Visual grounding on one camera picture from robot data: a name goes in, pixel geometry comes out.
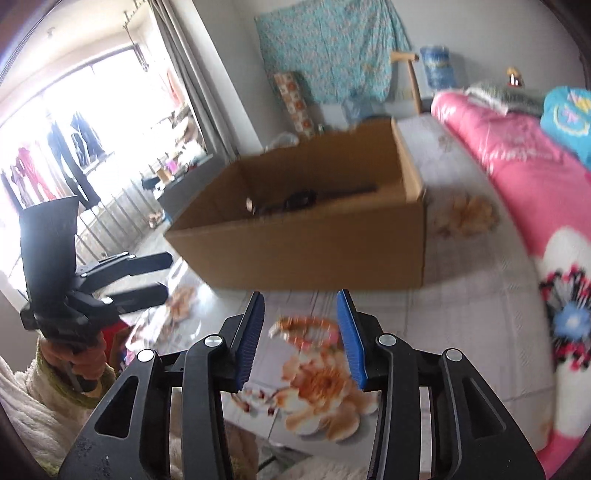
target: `pink blanket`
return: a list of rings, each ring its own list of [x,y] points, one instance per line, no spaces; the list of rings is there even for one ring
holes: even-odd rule
[[[554,429],[538,453],[550,478],[591,424],[591,172],[535,117],[457,92],[437,95],[431,112],[488,173],[540,274],[557,361]]]

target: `gray curtain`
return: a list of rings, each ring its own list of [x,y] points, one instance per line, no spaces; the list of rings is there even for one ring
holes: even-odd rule
[[[227,161],[236,159],[236,148],[225,118],[193,54],[170,0],[148,0],[174,68],[183,81],[190,107],[201,127],[208,153]]]

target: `hand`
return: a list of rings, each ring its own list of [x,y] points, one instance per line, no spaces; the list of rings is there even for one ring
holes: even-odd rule
[[[69,347],[60,343],[50,342],[45,338],[39,340],[41,354],[48,364],[64,371],[64,362],[71,362],[72,373],[81,375],[87,380],[98,380],[105,372],[106,347],[107,344],[102,333],[98,335],[95,346],[76,354]]]

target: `metal screw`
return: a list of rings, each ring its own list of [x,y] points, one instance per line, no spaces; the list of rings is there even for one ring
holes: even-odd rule
[[[448,350],[445,356],[448,357],[452,362],[459,362],[462,358],[464,358],[462,352],[456,350],[455,348]]]
[[[385,345],[385,346],[396,345],[396,337],[394,335],[390,335],[389,333],[386,333],[378,339],[378,342],[380,342],[382,345]]]
[[[146,363],[152,360],[154,358],[154,355],[156,355],[154,351],[147,348],[138,353],[138,360],[140,362]]]
[[[210,335],[205,339],[205,345],[212,348],[221,345],[222,342],[223,339],[219,335]]]

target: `open cardboard box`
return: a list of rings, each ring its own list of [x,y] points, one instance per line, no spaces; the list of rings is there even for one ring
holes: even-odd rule
[[[253,218],[304,189],[372,193]],[[392,290],[423,282],[423,182],[394,121],[242,158],[191,202],[166,238],[212,287]]]

